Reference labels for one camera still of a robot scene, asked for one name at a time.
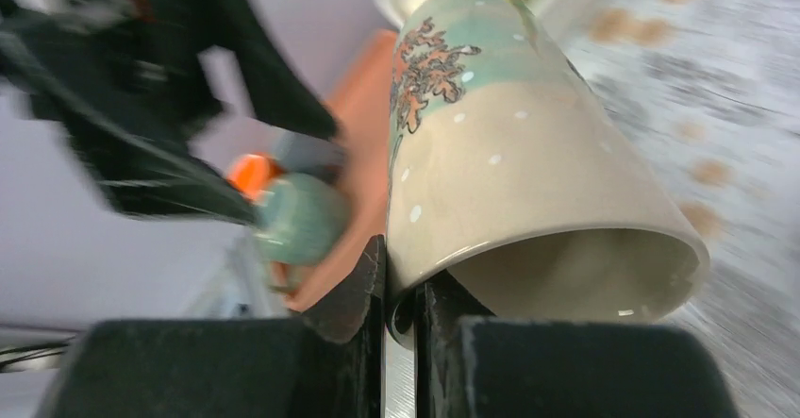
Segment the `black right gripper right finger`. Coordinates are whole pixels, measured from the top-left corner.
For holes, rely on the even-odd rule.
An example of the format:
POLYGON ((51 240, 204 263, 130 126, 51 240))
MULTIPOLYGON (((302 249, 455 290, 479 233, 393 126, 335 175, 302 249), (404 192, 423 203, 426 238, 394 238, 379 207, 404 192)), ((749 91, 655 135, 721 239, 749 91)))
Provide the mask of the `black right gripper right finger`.
POLYGON ((415 408, 418 417, 469 417, 459 319, 491 316, 456 279, 439 273, 416 288, 415 408))

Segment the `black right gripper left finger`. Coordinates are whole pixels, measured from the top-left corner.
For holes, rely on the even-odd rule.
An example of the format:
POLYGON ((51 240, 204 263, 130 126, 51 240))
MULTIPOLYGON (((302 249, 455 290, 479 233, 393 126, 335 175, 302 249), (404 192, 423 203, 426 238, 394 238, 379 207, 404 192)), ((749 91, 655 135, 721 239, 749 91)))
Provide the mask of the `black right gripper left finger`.
POLYGON ((385 237, 374 235, 353 270, 302 313, 295 417, 384 415, 385 237))

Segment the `beige seahorse mug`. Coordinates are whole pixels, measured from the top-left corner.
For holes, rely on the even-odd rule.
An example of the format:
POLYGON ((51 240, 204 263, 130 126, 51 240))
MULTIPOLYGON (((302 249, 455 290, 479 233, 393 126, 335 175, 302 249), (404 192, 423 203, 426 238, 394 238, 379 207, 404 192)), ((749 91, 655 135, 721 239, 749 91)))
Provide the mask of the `beige seahorse mug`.
POLYGON ((708 250, 522 0, 427 0, 394 48, 389 329, 447 273, 505 318, 654 322, 708 250))

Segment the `green glazed mug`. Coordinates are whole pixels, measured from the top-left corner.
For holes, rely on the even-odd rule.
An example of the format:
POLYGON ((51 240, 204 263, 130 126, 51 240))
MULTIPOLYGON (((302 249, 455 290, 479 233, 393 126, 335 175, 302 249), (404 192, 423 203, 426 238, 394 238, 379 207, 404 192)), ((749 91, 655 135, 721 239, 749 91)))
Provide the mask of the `green glazed mug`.
POLYGON ((311 265, 322 261, 347 228, 347 199, 322 180, 290 173, 273 180, 254 204, 255 239, 268 261, 311 265))

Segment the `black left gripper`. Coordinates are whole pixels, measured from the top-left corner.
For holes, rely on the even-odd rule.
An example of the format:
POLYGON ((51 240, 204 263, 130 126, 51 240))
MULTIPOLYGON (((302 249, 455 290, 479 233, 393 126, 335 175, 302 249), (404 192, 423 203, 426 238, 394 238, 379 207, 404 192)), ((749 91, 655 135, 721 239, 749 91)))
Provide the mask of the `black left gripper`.
POLYGON ((200 56, 233 53, 255 117, 284 129, 285 170, 333 182, 339 127, 249 0, 1 0, 1 75, 63 126, 109 204, 136 217, 240 225, 254 207, 190 141, 224 109, 200 56))

